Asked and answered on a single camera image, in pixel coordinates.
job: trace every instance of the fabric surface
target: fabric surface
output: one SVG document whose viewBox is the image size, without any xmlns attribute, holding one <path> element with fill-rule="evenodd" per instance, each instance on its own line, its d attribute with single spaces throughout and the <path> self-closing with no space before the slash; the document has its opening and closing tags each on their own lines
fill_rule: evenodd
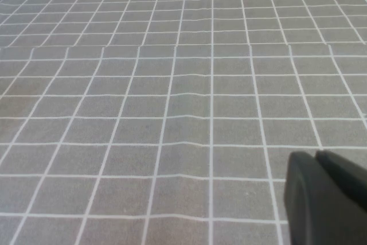
<svg viewBox="0 0 367 245">
<path fill-rule="evenodd" d="M 366 16 L 0 0 L 0 243 L 289 244 L 289 153 L 367 166 Z"/>
</svg>

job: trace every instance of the black plastic object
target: black plastic object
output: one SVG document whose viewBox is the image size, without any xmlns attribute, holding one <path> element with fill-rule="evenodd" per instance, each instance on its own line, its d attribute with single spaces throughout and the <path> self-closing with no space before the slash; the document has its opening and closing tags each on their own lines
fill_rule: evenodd
<svg viewBox="0 0 367 245">
<path fill-rule="evenodd" d="M 362 168 L 328 151 L 293 152 L 284 203 L 292 245 L 366 245 Z"/>
</svg>

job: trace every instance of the gray fabric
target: gray fabric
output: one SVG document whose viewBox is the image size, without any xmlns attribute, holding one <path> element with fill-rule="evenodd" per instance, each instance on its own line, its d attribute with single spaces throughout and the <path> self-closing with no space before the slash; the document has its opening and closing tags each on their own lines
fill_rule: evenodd
<svg viewBox="0 0 367 245">
<path fill-rule="evenodd" d="M 366 16 L 0 0 L 0 243 L 288 244 L 291 151 L 367 166 Z"/>
</svg>

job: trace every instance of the grid square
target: grid square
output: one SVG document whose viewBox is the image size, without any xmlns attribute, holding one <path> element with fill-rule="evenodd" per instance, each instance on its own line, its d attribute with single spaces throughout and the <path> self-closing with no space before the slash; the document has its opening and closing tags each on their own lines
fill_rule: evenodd
<svg viewBox="0 0 367 245">
<path fill-rule="evenodd" d="M 305 118 L 308 116 L 300 96 L 261 96 L 259 100 L 263 118 Z"/>
<path fill-rule="evenodd" d="M 329 57 L 295 57 L 294 65 L 299 74 L 335 74 L 337 70 Z"/>
<path fill-rule="evenodd" d="M 61 61 L 31 61 L 21 76 L 54 76 L 61 65 Z"/>
<path fill-rule="evenodd" d="M 257 117 L 257 107 L 253 96 L 214 96 L 215 117 Z"/>
<path fill-rule="evenodd" d="M 214 20 L 214 31 L 239 31 L 245 30 L 243 20 Z"/>
<path fill-rule="evenodd" d="M 117 32 L 118 33 L 144 33 L 148 27 L 146 21 L 128 21 L 120 22 Z"/>
<path fill-rule="evenodd" d="M 147 244 L 207 244 L 208 223 L 180 218 L 154 218 L 149 222 Z"/>
<path fill-rule="evenodd" d="M 122 116 L 125 117 L 163 117 L 166 97 L 128 97 Z"/>
<path fill-rule="evenodd" d="M 56 29 L 53 31 L 55 34 L 67 34 L 67 33 L 74 33 L 79 34 L 81 33 L 86 23 L 60 23 Z"/>
<path fill-rule="evenodd" d="M 294 42 L 322 42 L 316 29 L 309 30 L 284 30 L 289 43 Z"/>
<path fill-rule="evenodd" d="M 177 33 L 148 33 L 145 45 L 166 45 L 176 41 Z"/>
<path fill-rule="evenodd" d="M 367 64 L 363 57 L 336 57 L 335 61 L 344 74 L 367 73 Z"/>
<path fill-rule="evenodd" d="M 68 119 L 30 119 L 20 132 L 17 142 L 58 142 L 68 121 Z"/>
<path fill-rule="evenodd" d="M 353 29 L 322 29 L 321 33 L 328 42 L 360 41 Z"/>
<path fill-rule="evenodd" d="M 209 97 L 200 95 L 171 96 L 167 115 L 192 115 L 202 117 L 210 116 Z"/>
<path fill-rule="evenodd" d="M 53 34 L 45 42 L 46 46 L 72 46 L 76 42 L 78 34 Z"/>
<path fill-rule="evenodd" d="M 37 100 L 36 97 L 2 98 L 0 117 L 27 117 Z"/>
<path fill-rule="evenodd" d="M 353 94 L 367 94 L 366 76 L 345 76 L 344 78 Z"/>
<path fill-rule="evenodd" d="M 82 95 L 90 78 L 56 78 L 47 90 L 47 95 Z"/>
<path fill-rule="evenodd" d="M 214 245 L 276 244 L 278 242 L 275 225 L 219 221 L 214 222 L 213 239 Z"/>
<path fill-rule="evenodd" d="M 214 216 L 273 219 L 267 182 L 214 180 Z"/>
<path fill-rule="evenodd" d="M 300 76 L 306 94 L 347 94 L 339 76 Z"/>
<path fill-rule="evenodd" d="M 108 143 L 114 125 L 112 119 L 74 119 L 65 142 Z"/>
<path fill-rule="evenodd" d="M 150 185 L 150 179 L 101 179 L 91 213 L 145 215 Z"/>
<path fill-rule="evenodd" d="M 175 76 L 172 82 L 172 94 L 199 93 L 208 94 L 210 91 L 210 77 L 203 76 Z"/>
<path fill-rule="evenodd" d="M 81 103 L 77 116 L 116 117 L 122 103 L 122 97 L 97 96 L 87 97 Z"/>
<path fill-rule="evenodd" d="M 38 177 L 0 177 L 0 211 L 25 212 Z"/>
<path fill-rule="evenodd" d="M 211 20 L 183 20 L 181 24 L 182 32 L 203 32 L 203 31 L 211 31 L 212 30 L 212 22 Z"/>
<path fill-rule="evenodd" d="M 122 119 L 116 130 L 115 143 L 158 143 L 161 119 Z"/>
<path fill-rule="evenodd" d="M 316 146 L 311 123 L 306 120 L 264 120 L 269 145 Z"/>
<path fill-rule="evenodd" d="M 79 97 L 43 97 L 33 117 L 71 116 L 80 101 Z"/>
<path fill-rule="evenodd" d="M 116 240 L 138 244 L 143 234 L 144 220 L 89 219 L 81 236 L 82 245 L 113 245 Z"/>
<path fill-rule="evenodd" d="M 23 34 L 49 34 L 56 24 L 31 24 Z"/>
<path fill-rule="evenodd" d="M 97 175 L 105 152 L 105 146 L 62 145 L 49 173 Z"/>
<path fill-rule="evenodd" d="M 114 35 L 111 45 L 141 45 L 144 34 L 116 34 Z"/>
<path fill-rule="evenodd" d="M 210 74 L 210 59 L 176 59 L 174 74 Z"/>
<path fill-rule="evenodd" d="M 315 118 L 359 118 L 350 97 L 308 96 L 307 101 Z"/>
<path fill-rule="evenodd" d="M 253 58 L 253 69 L 258 75 L 293 74 L 291 60 L 288 58 Z"/>
<path fill-rule="evenodd" d="M 55 146 L 13 146 L 0 166 L 4 174 L 42 174 L 54 152 Z"/>
<path fill-rule="evenodd" d="M 319 120 L 315 124 L 324 146 L 367 145 L 367 130 L 361 121 Z"/>
<path fill-rule="evenodd" d="M 214 143 L 234 145 L 261 145 L 258 120 L 214 120 Z"/>
<path fill-rule="evenodd" d="M 0 120 L 0 143 L 9 143 L 14 138 L 24 120 L 1 119 Z"/>
<path fill-rule="evenodd" d="M 0 62 L 0 76 L 16 76 L 24 67 L 25 62 L 14 63 L 12 61 L 2 61 Z"/>
<path fill-rule="evenodd" d="M 132 80 L 129 94 L 167 94 L 169 77 L 135 77 Z"/>
<path fill-rule="evenodd" d="M 49 82 L 49 78 L 18 78 L 9 88 L 7 95 L 41 95 Z"/>
<path fill-rule="evenodd" d="M 181 144 L 162 146 L 158 174 L 187 174 L 207 177 L 209 175 L 209 149 Z"/>
<path fill-rule="evenodd" d="M 155 146 L 113 146 L 108 155 L 103 174 L 153 175 L 157 150 Z"/>
<path fill-rule="evenodd" d="M 80 39 L 75 41 L 77 45 L 107 45 L 111 36 L 111 34 L 82 34 Z"/>
<path fill-rule="evenodd" d="M 97 76 L 131 76 L 134 65 L 134 60 L 102 60 Z"/>
<path fill-rule="evenodd" d="M 89 95 L 124 95 L 128 86 L 127 77 L 95 77 L 88 90 Z"/>
<path fill-rule="evenodd" d="M 214 32 L 214 43 L 215 44 L 239 44 L 247 43 L 245 32 Z"/>
<path fill-rule="evenodd" d="M 32 207 L 32 213 L 83 214 L 95 179 L 46 178 Z"/>
<path fill-rule="evenodd" d="M 313 29 L 315 25 L 311 18 L 281 18 L 283 29 Z"/>
<path fill-rule="evenodd" d="M 295 76 L 257 76 L 259 94 L 300 94 Z"/>
<path fill-rule="evenodd" d="M 213 159 L 215 177 L 267 178 L 262 149 L 215 147 Z"/>
<path fill-rule="evenodd" d="M 20 223 L 20 217 L 0 217 L 0 238 L 6 244 L 10 243 L 17 227 Z"/>
<path fill-rule="evenodd" d="M 207 217 L 208 184 L 207 180 L 182 177 L 157 179 L 152 214 L 178 213 Z"/>
<path fill-rule="evenodd" d="M 214 74 L 219 75 L 251 74 L 250 59 L 214 59 L 213 67 Z"/>
<path fill-rule="evenodd" d="M 253 94 L 253 81 L 250 76 L 215 76 L 215 94 Z"/>
<path fill-rule="evenodd" d="M 17 238 L 17 244 L 65 244 L 72 243 L 78 234 L 80 219 L 27 218 Z"/>
<path fill-rule="evenodd" d="M 136 76 L 171 75 L 172 59 L 140 59 L 135 70 Z"/>
<path fill-rule="evenodd" d="M 97 64 L 97 60 L 67 60 L 58 76 L 92 76 Z"/>
<path fill-rule="evenodd" d="M 179 44 L 210 44 L 211 34 L 209 32 L 181 32 Z"/>
<path fill-rule="evenodd" d="M 209 120 L 196 118 L 169 118 L 166 121 L 164 143 L 209 142 Z"/>
</svg>

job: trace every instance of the gray grid tablecloth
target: gray grid tablecloth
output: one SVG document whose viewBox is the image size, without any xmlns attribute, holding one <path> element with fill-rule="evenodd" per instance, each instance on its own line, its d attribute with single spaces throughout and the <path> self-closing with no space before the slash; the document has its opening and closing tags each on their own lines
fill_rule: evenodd
<svg viewBox="0 0 367 245">
<path fill-rule="evenodd" d="M 0 0 L 0 244 L 289 244 L 289 152 L 367 166 L 366 16 Z"/>
</svg>

